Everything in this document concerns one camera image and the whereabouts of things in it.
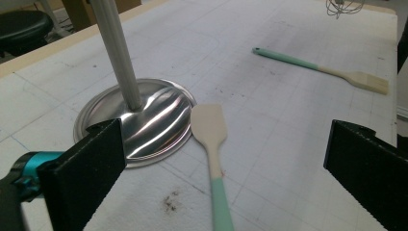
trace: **spatula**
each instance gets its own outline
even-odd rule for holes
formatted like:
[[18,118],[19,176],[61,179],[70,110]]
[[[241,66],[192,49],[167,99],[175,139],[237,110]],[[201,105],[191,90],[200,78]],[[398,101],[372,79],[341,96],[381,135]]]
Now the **spatula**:
[[214,230],[233,231],[234,225],[228,209],[218,157],[218,148],[227,138],[227,128],[221,106],[218,104],[199,104],[193,107],[191,110],[191,130],[208,154]]
[[317,70],[323,73],[331,74],[334,76],[341,77],[347,80],[348,83],[351,85],[364,89],[364,90],[371,90],[381,94],[388,93],[388,81],[381,79],[377,76],[370,75],[364,72],[356,71],[356,72],[344,72],[340,70],[330,69],[324,66],[319,66],[317,64],[312,64],[291,56],[287,56],[284,54],[280,54],[274,51],[266,50],[263,48],[252,48],[252,51],[255,54],[265,56],[274,60],[286,62],[289,64],[300,65],[309,69]]

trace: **metal stand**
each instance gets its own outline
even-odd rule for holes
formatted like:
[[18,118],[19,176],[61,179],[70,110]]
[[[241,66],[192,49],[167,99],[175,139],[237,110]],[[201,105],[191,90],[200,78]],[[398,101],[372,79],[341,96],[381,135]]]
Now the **metal stand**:
[[195,105],[183,87],[158,79],[136,80],[114,0],[90,0],[118,86],[96,95],[75,121],[74,140],[92,124],[122,120],[127,167],[162,160],[190,137],[190,112]]

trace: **round metal plate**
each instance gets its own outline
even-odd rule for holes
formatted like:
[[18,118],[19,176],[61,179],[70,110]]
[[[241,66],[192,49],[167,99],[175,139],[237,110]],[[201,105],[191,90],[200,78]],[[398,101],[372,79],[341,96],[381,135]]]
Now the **round metal plate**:
[[127,108],[119,86],[92,98],[75,121],[75,142],[91,125],[121,118],[127,167],[153,164],[180,148],[191,136],[193,96],[167,80],[138,79],[138,86],[142,106],[137,112]]

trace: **table surface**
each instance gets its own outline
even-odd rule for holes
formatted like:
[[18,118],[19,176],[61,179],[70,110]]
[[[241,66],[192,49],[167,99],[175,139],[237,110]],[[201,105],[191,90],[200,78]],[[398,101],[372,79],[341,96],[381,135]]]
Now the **table surface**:
[[[324,1],[171,0],[123,30],[138,78],[174,81],[198,103],[222,105],[220,161],[236,230],[384,230],[323,159],[332,119],[396,143],[395,15],[336,19]],[[254,55],[255,46],[375,74],[390,93]],[[115,84],[98,35],[0,78],[0,177],[28,151],[72,146],[81,109]],[[52,230],[43,199],[23,207],[32,230]],[[123,171],[86,230],[212,230],[211,214],[206,154],[191,138],[156,165]]]

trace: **stool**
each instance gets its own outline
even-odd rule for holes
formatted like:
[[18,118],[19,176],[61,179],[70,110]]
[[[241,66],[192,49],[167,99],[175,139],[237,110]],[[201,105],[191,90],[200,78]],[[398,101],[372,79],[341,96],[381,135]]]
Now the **stool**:
[[51,17],[40,11],[0,14],[0,55],[20,56],[47,44],[45,37],[53,29]]

